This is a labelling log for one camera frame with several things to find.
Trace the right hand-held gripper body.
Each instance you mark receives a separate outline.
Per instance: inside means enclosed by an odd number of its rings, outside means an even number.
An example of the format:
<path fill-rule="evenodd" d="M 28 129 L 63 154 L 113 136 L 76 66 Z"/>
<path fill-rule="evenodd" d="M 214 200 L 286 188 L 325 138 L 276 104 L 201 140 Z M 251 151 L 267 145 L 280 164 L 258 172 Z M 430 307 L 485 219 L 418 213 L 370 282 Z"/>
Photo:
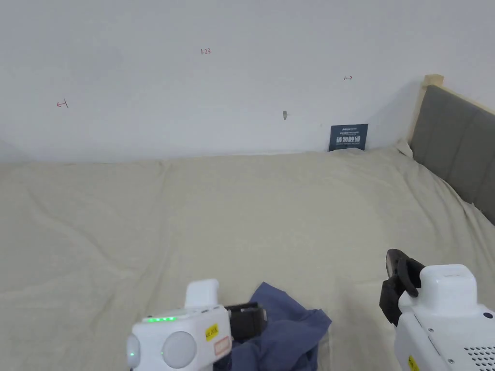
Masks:
<path fill-rule="evenodd" d="M 494 311 L 478 302 L 477 282 L 464 265 L 430 265 L 416 298 L 382 286 L 380 308 L 394 325 L 394 354 L 404 371 L 492 371 Z"/>

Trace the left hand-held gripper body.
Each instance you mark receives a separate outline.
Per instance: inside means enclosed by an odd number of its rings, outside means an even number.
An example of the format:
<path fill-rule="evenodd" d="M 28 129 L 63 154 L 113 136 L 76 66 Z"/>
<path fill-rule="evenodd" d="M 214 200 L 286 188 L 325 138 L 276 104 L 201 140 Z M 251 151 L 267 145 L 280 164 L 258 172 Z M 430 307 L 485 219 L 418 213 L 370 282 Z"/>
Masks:
<path fill-rule="evenodd" d="M 184 307 L 149 315 L 132 326 L 127 364 L 132 371 L 211 371 L 234 342 L 262 334 L 265 309 L 256 302 L 223 306 L 215 279 L 188 284 Z"/>

